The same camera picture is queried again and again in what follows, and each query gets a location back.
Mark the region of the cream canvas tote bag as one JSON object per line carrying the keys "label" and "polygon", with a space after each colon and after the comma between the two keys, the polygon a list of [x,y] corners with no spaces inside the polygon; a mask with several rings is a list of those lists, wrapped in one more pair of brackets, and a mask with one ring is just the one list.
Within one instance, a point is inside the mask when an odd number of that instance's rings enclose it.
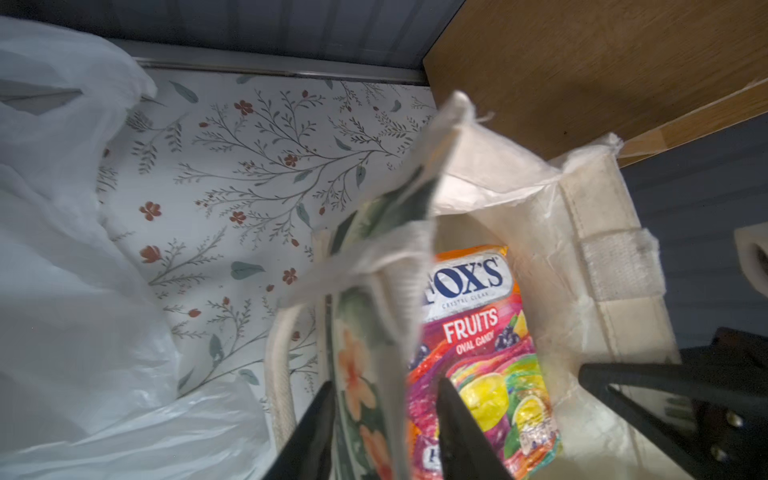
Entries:
{"label": "cream canvas tote bag", "polygon": [[406,363],[423,339],[428,270],[439,250],[498,243],[554,402],[564,449],[546,479],[682,479],[684,470],[577,380],[589,362],[675,364],[659,245],[637,217],[606,135],[548,163],[487,129],[453,93],[399,174],[313,237],[314,267],[282,302],[268,337],[266,390],[278,451],[294,442],[288,350],[302,311],[320,319],[322,388],[305,414],[311,445],[343,479],[375,468],[359,423],[398,479],[406,451]]}

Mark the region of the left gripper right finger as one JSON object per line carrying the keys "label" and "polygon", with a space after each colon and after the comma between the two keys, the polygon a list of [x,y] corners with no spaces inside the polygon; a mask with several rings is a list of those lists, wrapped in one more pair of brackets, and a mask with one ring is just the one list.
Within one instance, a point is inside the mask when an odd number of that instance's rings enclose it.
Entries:
{"label": "left gripper right finger", "polygon": [[447,378],[438,382],[436,411],[445,480],[513,479]]}

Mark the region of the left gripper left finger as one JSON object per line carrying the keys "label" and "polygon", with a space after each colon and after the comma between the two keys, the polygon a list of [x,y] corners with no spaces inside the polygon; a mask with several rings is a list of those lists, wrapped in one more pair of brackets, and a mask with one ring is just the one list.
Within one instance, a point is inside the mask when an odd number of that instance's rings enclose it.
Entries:
{"label": "left gripper left finger", "polygon": [[336,417],[334,385],[326,381],[264,480],[328,480]]}

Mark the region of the colourful fruit candy bag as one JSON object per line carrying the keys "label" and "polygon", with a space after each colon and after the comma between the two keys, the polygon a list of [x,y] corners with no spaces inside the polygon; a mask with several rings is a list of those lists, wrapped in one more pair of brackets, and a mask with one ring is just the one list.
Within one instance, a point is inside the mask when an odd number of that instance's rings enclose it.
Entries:
{"label": "colourful fruit candy bag", "polygon": [[507,247],[439,254],[423,316],[408,375],[413,476],[443,476],[436,411],[442,378],[454,385],[513,478],[526,479],[550,464],[561,448],[560,433]]}

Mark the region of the white plastic grocery bag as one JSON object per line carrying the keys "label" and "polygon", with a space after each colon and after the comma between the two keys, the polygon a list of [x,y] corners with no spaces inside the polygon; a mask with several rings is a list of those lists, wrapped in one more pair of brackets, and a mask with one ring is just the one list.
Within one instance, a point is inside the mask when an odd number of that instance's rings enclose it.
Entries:
{"label": "white plastic grocery bag", "polygon": [[251,479],[268,454],[246,382],[179,396],[162,311],[100,222],[103,151],[155,92],[107,40],[1,21],[5,479]]}

